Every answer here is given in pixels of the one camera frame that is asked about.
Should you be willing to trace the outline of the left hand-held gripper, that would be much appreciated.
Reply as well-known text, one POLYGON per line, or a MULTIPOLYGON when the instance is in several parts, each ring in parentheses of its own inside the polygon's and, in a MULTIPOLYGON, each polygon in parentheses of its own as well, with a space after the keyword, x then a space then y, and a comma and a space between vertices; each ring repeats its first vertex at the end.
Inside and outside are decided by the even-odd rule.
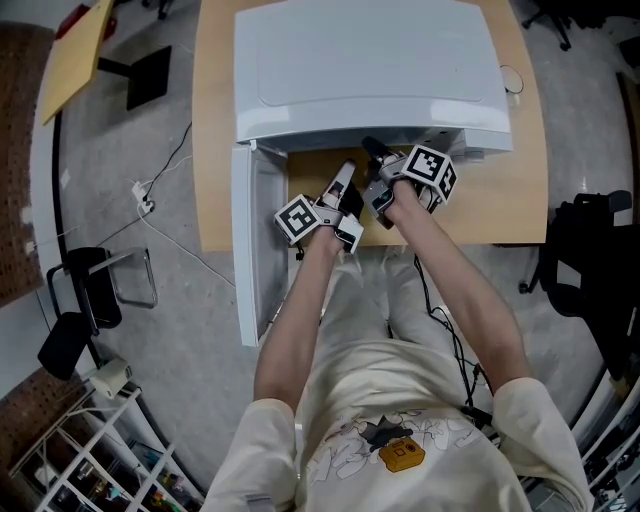
POLYGON ((290 246, 300 242, 316 228, 333 229, 343 249, 353 254, 364 232, 360 216, 364 201, 351 183, 356 164, 347 159, 315 200, 299 194, 274 215, 274 223, 290 246))

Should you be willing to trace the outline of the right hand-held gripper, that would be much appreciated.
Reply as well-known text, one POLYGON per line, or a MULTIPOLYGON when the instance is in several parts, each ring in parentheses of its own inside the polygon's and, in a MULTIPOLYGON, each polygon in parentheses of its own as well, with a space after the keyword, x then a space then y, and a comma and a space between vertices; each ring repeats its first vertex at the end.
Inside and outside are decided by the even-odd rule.
POLYGON ((386 210, 394 201, 393 187, 397 181, 410 181, 418 196, 424 189, 431 195, 428 211, 438 204, 447 204, 457 183, 457 174, 451 158, 423 145, 414 145, 409 154, 392 150, 374 137, 361 141, 369 154, 368 184, 363 200, 371 215, 387 230, 393 223, 386 210))

